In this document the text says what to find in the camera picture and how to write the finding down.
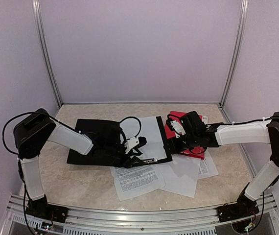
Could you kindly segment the white paper sheet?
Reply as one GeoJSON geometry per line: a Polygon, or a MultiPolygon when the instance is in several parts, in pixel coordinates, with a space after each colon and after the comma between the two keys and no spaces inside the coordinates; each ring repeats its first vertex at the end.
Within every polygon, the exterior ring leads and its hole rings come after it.
{"type": "MultiPolygon", "coordinates": [[[[141,122],[141,132],[139,137],[145,137],[147,144],[139,151],[142,154],[139,156],[141,160],[144,159],[166,159],[166,152],[163,147],[163,140],[161,131],[158,126],[157,117],[139,117],[141,122]]],[[[131,138],[136,135],[139,130],[139,123],[137,120],[130,118],[122,122],[120,125],[126,138],[131,138]]]]}

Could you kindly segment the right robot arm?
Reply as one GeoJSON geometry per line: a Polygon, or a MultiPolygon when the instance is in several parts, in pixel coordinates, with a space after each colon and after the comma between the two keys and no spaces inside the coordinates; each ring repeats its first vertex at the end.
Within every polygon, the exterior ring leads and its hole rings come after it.
{"type": "Polygon", "coordinates": [[[252,210],[265,190],[279,179],[279,112],[270,117],[246,122],[205,124],[195,111],[182,117],[168,114],[166,125],[175,133],[168,140],[172,154],[196,147],[217,148],[231,144],[263,143],[271,147],[271,156],[259,173],[241,192],[238,203],[233,207],[237,217],[244,217],[252,210]]]}

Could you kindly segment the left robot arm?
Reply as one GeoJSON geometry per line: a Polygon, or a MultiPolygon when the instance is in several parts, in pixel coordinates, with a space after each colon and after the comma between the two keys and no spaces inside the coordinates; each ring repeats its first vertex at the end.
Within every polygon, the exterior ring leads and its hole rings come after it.
{"type": "Polygon", "coordinates": [[[139,159],[140,148],[147,143],[140,132],[128,137],[119,121],[80,118],[70,127],[44,109],[29,113],[14,127],[13,133],[25,188],[34,200],[31,207],[42,218],[51,214],[50,204],[43,200],[40,166],[40,157],[48,145],[66,148],[72,165],[130,168],[143,163],[139,159]]]}

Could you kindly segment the black clip folder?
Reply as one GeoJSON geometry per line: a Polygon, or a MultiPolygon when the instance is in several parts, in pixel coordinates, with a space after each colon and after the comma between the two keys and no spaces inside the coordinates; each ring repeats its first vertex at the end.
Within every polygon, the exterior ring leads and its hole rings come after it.
{"type": "Polygon", "coordinates": [[[123,122],[78,119],[75,129],[96,144],[87,155],[70,150],[68,164],[132,168],[172,161],[161,116],[123,122]]]}

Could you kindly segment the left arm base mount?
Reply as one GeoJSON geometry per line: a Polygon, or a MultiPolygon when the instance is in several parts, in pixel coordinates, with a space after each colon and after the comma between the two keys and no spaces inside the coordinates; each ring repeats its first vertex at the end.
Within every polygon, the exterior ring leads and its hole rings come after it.
{"type": "Polygon", "coordinates": [[[67,207],[52,205],[48,203],[28,204],[26,214],[49,220],[51,222],[65,223],[69,209],[67,207]]]}

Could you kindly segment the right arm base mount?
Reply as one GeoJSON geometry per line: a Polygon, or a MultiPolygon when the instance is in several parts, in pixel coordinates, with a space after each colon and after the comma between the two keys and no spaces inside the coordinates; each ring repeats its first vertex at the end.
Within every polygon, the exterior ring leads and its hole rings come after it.
{"type": "Polygon", "coordinates": [[[237,201],[233,204],[224,204],[216,208],[219,222],[227,222],[258,214],[259,208],[256,200],[252,201],[244,195],[245,188],[241,191],[237,201]]]}

